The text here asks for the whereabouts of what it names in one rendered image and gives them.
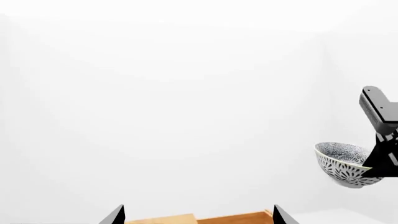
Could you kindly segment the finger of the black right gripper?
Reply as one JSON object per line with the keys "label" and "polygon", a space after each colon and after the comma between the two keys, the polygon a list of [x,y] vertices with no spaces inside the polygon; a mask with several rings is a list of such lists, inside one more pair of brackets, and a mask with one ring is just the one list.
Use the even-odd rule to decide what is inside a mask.
{"label": "finger of the black right gripper", "polygon": [[398,167],[373,167],[362,174],[366,178],[398,177]]}
{"label": "finger of the black right gripper", "polygon": [[398,154],[398,132],[393,132],[388,136],[376,134],[376,144],[368,158],[365,160],[364,167],[379,167],[384,163],[395,165],[389,154]]}

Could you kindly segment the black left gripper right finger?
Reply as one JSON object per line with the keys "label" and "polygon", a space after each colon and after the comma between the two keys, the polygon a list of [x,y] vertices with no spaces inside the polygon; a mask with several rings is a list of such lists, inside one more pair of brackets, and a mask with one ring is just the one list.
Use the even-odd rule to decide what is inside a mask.
{"label": "black left gripper right finger", "polygon": [[274,224],[300,224],[279,205],[274,205],[272,219]]}

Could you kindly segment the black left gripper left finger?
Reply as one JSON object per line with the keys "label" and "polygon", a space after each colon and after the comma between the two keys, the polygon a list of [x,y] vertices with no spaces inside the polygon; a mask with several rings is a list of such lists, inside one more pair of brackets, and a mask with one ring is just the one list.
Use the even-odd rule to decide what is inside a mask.
{"label": "black left gripper left finger", "polygon": [[120,205],[98,224],[124,224],[125,219],[124,205]]}

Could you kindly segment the black white patterned bowl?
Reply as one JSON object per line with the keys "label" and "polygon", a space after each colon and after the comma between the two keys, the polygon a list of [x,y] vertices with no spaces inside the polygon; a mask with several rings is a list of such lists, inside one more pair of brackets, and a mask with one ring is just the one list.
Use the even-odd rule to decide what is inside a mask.
{"label": "black white patterned bowl", "polygon": [[363,177],[370,168],[363,166],[371,151],[357,145],[320,142],[314,151],[321,170],[340,186],[360,189],[376,184],[382,177]]}

